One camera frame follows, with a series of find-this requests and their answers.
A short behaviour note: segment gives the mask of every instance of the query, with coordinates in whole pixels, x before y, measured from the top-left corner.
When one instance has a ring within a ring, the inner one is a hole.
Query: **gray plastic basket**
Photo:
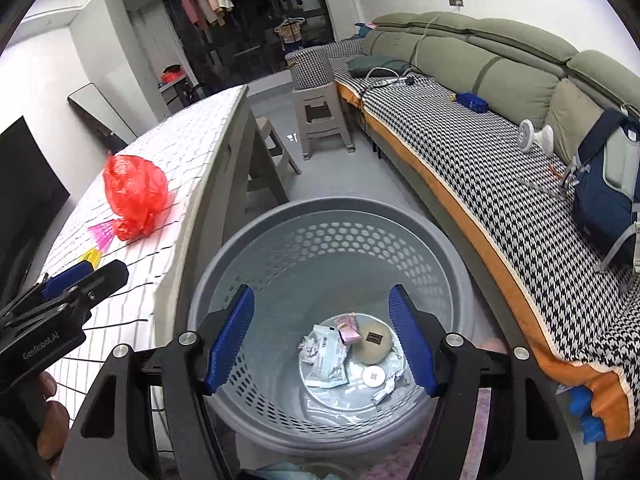
[[[424,428],[434,408],[408,367],[402,386],[378,406],[362,395],[307,388],[298,343],[314,324],[357,312],[392,327],[387,298],[402,283],[445,330],[473,332],[471,282],[453,245],[426,219],[369,200],[289,203],[244,227],[207,267],[188,328],[226,308],[243,283],[255,291],[254,319],[229,381],[207,402],[233,430],[286,454],[388,451]]]

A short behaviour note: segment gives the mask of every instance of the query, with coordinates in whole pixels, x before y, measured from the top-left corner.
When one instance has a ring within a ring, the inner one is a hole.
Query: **screw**
[[[198,335],[195,332],[185,332],[178,338],[178,341],[181,345],[188,346],[194,344],[197,338]]]
[[[526,361],[529,359],[529,350],[523,348],[522,346],[518,346],[513,349],[513,355],[515,355],[521,361]]]
[[[449,334],[445,338],[445,341],[450,346],[462,346],[465,342],[460,334]]]
[[[114,357],[124,357],[129,353],[129,347],[127,345],[118,345],[113,349]]]

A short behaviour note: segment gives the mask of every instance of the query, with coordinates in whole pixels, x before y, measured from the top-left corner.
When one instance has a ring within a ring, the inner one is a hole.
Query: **backpack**
[[[577,179],[575,224],[606,254],[596,266],[599,272],[615,261],[640,273],[639,162],[640,124],[610,108],[584,137],[568,168]]]

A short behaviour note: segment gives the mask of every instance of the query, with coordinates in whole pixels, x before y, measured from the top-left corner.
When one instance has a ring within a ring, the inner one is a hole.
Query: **red plastic bag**
[[[104,167],[104,192],[111,210],[121,219],[113,230],[122,240],[149,236],[156,215],[164,209],[168,195],[166,175],[152,162],[135,155],[112,156]]]

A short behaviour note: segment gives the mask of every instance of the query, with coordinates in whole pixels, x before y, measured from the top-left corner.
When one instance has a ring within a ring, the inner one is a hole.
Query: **black screen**
[[[18,295],[40,241],[68,198],[24,118],[0,133],[0,308]]]

